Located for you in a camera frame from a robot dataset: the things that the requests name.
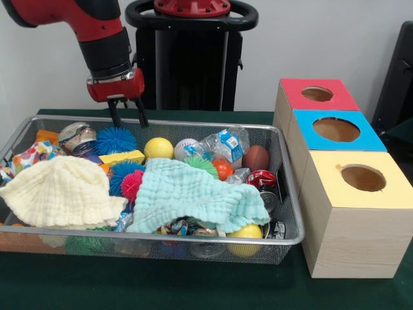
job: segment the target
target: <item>brown football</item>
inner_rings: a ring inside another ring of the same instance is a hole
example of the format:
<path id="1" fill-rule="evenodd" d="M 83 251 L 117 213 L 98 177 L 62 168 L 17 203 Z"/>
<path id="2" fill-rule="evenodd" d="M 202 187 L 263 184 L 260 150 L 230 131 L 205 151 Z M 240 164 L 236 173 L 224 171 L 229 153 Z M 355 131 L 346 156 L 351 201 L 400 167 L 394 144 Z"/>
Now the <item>brown football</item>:
<path id="1" fill-rule="evenodd" d="M 270 166 L 270 155 L 268 151 L 259 145 L 253 145 L 243 157 L 243 167 L 257 170 L 267 170 Z"/>

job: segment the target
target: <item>stacked wooden boxes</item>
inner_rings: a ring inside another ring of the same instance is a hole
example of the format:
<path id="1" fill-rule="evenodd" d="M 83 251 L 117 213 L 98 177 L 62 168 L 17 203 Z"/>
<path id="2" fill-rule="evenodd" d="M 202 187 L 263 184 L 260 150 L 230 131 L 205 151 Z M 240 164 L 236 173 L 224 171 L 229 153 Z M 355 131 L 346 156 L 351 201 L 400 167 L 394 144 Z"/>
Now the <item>stacked wooden boxes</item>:
<path id="1" fill-rule="evenodd" d="M 288 145 L 314 278 L 392 278 L 413 235 L 413 188 L 340 80 L 282 79 Z"/>

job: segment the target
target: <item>yellow ball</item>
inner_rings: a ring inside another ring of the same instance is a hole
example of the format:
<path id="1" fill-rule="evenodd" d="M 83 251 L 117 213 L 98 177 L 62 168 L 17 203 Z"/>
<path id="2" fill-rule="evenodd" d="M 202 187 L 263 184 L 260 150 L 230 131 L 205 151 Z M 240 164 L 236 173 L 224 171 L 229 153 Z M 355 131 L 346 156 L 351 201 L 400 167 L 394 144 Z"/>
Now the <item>yellow ball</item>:
<path id="1" fill-rule="evenodd" d="M 262 239 L 263 233 L 258 225 L 248 224 L 236 232 L 227 234 L 227 237 Z M 255 255 L 260 248 L 260 245 L 255 244 L 228 244 L 228 250 L 239 257 L 250 257 Z"/>
<path id="2" fill-rule="evenodd" d="M 172 158 L 174 147 L 165 138 L 153 138 L 145 145 L 143 154 L 146 158 Z"/>

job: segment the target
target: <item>circular hole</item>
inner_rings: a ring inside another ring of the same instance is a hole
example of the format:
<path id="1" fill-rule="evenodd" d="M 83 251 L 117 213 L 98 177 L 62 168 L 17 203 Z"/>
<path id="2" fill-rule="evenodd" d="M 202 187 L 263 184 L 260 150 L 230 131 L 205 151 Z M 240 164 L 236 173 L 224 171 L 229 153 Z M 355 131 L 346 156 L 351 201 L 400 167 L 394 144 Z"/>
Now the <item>circular hole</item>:
<path id="1" fill-rule="evenodd" d="M 386 186 L 385 177 L 376 169 L 364 165 L 348 165 L 341 176 L 351 186 L 365 192 L 377 192 Z"/>
<path id="2" fill-rule="evenodd" d="M 312 128 L 323 138 L 335 142 L 351 142 L 360 136 L 355 124 L 341 118 L 321 118 L 312 124 Z"/>
<path id="3" fill-rule="evenodd" d="M 333 98 L 333 93 L 326 88 L 311 86 L 301 91 L 302 95 L 309 100 L 328 101 Z"/>

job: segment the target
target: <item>green tablecloth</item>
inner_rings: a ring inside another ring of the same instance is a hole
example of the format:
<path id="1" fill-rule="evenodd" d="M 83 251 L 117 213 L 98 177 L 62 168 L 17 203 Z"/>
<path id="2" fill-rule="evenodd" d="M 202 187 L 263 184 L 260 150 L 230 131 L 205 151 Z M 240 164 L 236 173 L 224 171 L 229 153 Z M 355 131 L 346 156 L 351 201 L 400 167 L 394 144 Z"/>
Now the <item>green tablecloth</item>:
<path id="1" fill-rule="evenodd" d="M 129 117 L 135 110 L 120 111 Z M 108 116 L 107 110 L 40 114 Z M 150 119 L 271 124 L 268 112 L 148 111 Z M 413 309 L 413 246 L 391 280 L 311 279 L 279 266 L 0 253 L 0 309 Z"/>

